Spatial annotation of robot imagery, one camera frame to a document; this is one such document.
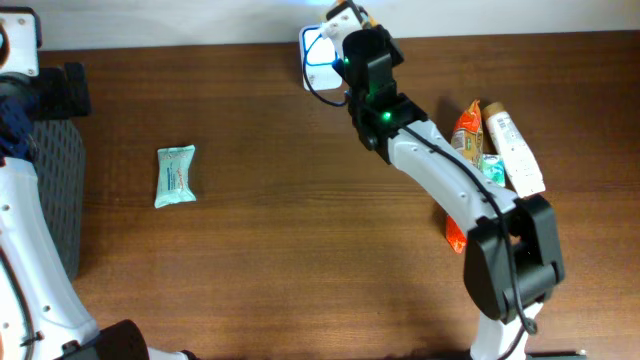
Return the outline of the small teal gum box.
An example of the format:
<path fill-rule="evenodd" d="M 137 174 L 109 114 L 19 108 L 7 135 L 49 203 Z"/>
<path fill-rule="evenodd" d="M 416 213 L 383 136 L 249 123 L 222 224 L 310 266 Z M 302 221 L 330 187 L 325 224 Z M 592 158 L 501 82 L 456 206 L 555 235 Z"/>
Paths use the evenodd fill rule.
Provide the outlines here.
<path fill-rule="evenodd" d="M 480 171 L 497 185 L 506 186 L 506 171 L 500 155 L 483 154 L 480 161 Z"/>

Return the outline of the mint green wipes pack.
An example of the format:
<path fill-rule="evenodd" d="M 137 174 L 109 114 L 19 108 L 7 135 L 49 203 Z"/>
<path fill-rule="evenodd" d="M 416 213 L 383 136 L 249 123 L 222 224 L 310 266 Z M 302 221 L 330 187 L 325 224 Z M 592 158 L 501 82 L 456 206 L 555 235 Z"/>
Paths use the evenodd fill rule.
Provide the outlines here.
<path fill-rule="evenodd" d="M 156 209 L 197 200 L 189 187 L 189 169 L 195 150 L 194 145 L 157 150 L 159 173 L 154 201 Z"/>

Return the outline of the beige snack bag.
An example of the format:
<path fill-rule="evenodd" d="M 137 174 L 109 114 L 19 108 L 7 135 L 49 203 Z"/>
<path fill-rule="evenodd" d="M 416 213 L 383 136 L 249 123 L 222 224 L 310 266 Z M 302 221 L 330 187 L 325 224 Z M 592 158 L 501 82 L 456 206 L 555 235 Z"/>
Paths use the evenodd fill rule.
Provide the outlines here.
<path fill-rule="evenodd" d="M 363 28 L 371 28 L 378 25 L 376 20 L 369 14 L 369 12 L 362 6 L 356 4 L 353 0 L 337 0 L 333 9 L 339 9 L 340 11 L 348 8 L 354 14 L 354 17 L 362 25 Z"/>

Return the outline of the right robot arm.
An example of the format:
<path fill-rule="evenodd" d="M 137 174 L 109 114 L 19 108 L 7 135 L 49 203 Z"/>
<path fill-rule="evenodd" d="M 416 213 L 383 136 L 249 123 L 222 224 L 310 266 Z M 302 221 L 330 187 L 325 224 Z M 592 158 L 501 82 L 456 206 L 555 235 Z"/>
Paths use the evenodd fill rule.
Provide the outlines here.
<path fill-rule="evenodd" d="M 535 317 L 565 278 L 551 205 L 497 185 L 442 138 L 398 91 L 393 69 L 404 55 L 363 7 L 335 2 L 320 35 L 337 52 L 332 67 L 349 86 L 346 105 L 361 143 L 420 184 L 466 234 L 464 284 L 481 313 L 466 358 L 529 358 Z"/>

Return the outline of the orange spaghetti packet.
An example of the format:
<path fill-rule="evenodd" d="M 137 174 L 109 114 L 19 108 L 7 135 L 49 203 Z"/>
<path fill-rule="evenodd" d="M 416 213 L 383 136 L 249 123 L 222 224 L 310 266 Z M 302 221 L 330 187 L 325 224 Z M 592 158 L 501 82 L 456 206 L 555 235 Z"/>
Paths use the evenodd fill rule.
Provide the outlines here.
<path fill-rule="evenodd" d="M 483 125 L 480 100 L 474 100 L 457 120 L 451 145 L 475 168 L 480 168 L 483 155 Z M 452 217 L 446 217 L 445 238 L 453 251 L 461 254 L 467 239 Z"/>

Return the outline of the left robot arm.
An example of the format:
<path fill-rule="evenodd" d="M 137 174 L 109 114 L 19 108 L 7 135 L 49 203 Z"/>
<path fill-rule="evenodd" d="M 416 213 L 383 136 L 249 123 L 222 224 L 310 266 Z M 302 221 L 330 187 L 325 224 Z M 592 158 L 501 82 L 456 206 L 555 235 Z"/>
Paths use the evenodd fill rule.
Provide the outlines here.
<path fill-rule="evenodd" d="M 191 359 L 150 347 L 131 320 L 101 329 L 72 287 L 39 195 L 37 121 L 90 115 L 80 63 L 42 68 L 42 27 L 27 6 L 1 9 L 1 356 L 4 359 Z"/>

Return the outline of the white tube with gold cap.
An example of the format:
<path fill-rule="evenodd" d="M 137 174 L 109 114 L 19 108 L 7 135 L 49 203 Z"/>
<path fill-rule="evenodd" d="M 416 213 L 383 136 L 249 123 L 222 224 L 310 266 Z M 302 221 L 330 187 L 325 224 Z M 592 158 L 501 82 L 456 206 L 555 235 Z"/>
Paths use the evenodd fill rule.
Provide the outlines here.
<path fill-rule="evenodd" d="M 491 103 L 481 114 L 518 196 L 525 198 L 544 192 L 546 186 L 536 158 L 504 105 Z"/>

